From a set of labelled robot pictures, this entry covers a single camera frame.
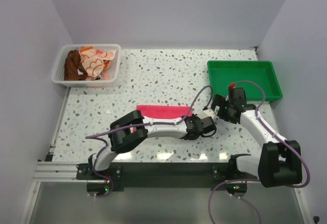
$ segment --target cloth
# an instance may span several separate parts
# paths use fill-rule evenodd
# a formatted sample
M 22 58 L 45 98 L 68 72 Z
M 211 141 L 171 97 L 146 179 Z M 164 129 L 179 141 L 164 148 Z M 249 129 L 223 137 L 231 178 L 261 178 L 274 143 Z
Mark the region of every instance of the cloth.
M 71 50 L 66 58 L 64 66 L 65 81 L 86 80 L 87 73 L 81 65 L 81 56 L 78 50 Z
M 94 47 L 85 47 L 79 53 L 81 65 L 89 77 L 94 79 L 101 75 L 103 79 L 109 79 L 104 71 L 109 68 L 110 61 L 113 60 L 116 50 L 105 52 Z
M 137 105 L 136 110 L 141 111 L 142 116 L 158 119 L 175 119 L 185 116 L 189 106 L 166 106 L 166 105 Z

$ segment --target brown cloth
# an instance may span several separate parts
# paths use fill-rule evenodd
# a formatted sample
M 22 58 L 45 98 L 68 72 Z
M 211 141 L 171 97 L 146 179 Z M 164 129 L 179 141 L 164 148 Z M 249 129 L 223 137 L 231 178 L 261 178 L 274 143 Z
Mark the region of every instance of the brown cloth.
M 81 56 L 78 50 L 71 50 L 65 61 L 65 81 L 79 81 L 85 80 L 87 77 L 87 73 L 84 67 L 81 64 Z M 83 73 L 83 75 L 79 75 L 77 69 Z

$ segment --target terrazzo tabletop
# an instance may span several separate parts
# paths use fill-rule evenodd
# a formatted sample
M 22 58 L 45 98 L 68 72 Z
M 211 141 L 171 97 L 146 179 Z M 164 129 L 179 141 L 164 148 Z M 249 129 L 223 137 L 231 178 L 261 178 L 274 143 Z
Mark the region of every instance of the terrazzo tabletop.
M 87 162 L 103 143 L 85 136 L 108 130 L 136 105 L 190 105 L 209 84 L 208 60 L 256 60 L 256 55 L 254 50 L 123 50 L 116 86 L 71 88 L 53 161 Z M 195 103 L 194 113 L 202 110 L 208 99 L 209 89 Z M 260 110 L 276 128 L 270 105 L 265 103 Z M 259 145 L 242 125 L 220 119 L 216 123 L 217 133 L 210 138 L 149 138 L 133 151 L 118 155 L 114 162 L 226 162 L 231 154 L 260 156 Z

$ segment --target white plastic basket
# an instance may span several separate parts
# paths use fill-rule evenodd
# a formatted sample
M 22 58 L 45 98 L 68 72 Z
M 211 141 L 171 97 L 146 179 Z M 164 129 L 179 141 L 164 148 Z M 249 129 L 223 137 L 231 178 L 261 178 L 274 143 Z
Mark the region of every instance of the white plastic basket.
M 117 50 L 114 59 L 112 60 L 110 67 L 105 70 L 108 74 L 109 80 L 91 80 L 91 81 L 65 81 L 64 80 L 64 66 L 66 57 L 70 50 L 79 50 L 82 46 L 93 46 L 103 51 Z M 54 83 L 60 83 L 67 87 L 110 87 L 114 86 L 114 82 L 118 75 L 118 70 L 121 62 L 122 48 L 118 44 L 73 44 L 64 46 L 57 55 L 56 62 L 54 64 L 52 81 Z

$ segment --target orange patterned cloth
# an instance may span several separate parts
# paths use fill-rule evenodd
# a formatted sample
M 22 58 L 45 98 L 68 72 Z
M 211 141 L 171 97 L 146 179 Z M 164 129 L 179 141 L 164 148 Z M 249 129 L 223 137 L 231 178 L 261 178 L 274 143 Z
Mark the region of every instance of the orange patterned cloth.
M 105 52 L 94 47 L 85 47 L 81 48 L 79 53 L 81 55 L 81 64 L 89 77 L 96 79 L 101 75 L 103 79 L 109 79 L 104 71 L 109 68 L 116 50 Z

